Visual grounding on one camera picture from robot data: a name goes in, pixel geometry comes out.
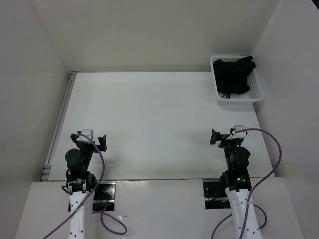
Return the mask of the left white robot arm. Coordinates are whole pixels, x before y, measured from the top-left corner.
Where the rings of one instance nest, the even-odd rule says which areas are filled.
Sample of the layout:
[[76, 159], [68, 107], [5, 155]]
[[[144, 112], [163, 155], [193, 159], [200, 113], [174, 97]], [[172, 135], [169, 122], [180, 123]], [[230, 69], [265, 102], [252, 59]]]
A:
[[101, 180], [97, 180], [88, 168], [94, 153], [102, 155], [107, 150], [106, 135], [93, 140], [93, 131], [83, 129], [71, 134], [76, 148], [65, 154], [67, 162], [66, 188], [69, 194], [70, 239], [92, 239], [94, 237], [92, 217], [93, 199], [99, 195]]

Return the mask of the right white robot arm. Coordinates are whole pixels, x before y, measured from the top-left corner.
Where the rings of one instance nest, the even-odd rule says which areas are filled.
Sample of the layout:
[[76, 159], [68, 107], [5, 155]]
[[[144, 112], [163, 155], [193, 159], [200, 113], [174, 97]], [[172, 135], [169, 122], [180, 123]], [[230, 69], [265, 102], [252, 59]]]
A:
[[219, 143], [224, 151], [227, 170], [219, 179], [219, 192], [227, 196], [232, 211], [236, 239], [261, 239], [261, 228], [258, 225], [252, 197], [252, 189], [248, 173], [250, 152], [241, 146], [246, 133], [236, 133], [244, 126], [235, 126], [229, 134], [221, 134], [212, 130], [211, 145]]

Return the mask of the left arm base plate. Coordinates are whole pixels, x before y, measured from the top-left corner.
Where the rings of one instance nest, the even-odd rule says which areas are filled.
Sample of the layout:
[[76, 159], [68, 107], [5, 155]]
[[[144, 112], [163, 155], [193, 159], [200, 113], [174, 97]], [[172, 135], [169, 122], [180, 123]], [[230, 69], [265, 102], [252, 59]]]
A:
[[97, 183], [87, 180], [77, 180], [62, 186], [62, 190], [69, 196], [68, 211], [75, 211], [81, 208], [99, 211], [113, 211], [115, 202], [114, 182], [102, 182], [97, 188]]

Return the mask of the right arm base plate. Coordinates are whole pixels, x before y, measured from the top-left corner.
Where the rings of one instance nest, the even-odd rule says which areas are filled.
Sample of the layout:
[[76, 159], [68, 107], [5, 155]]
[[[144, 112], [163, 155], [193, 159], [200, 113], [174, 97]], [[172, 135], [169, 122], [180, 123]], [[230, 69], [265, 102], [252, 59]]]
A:
[[204, 180], [203, 191], [205, 209], [230, 209], [230, 203], [224, 191], [221, 191], [220, 183], [217, 180]]

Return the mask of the black shorts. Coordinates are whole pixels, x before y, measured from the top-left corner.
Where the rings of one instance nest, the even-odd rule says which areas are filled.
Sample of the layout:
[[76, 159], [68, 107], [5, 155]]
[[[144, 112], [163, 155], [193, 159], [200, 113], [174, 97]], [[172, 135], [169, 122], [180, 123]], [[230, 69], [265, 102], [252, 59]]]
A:
[[247, 56], [236, 62], [216, 60], [213, 63], [217, 90], [222, 98], [229, 99], [231, 94], [242, 95], [250, 90], [248, 76], [256, 67], [253, 56]]

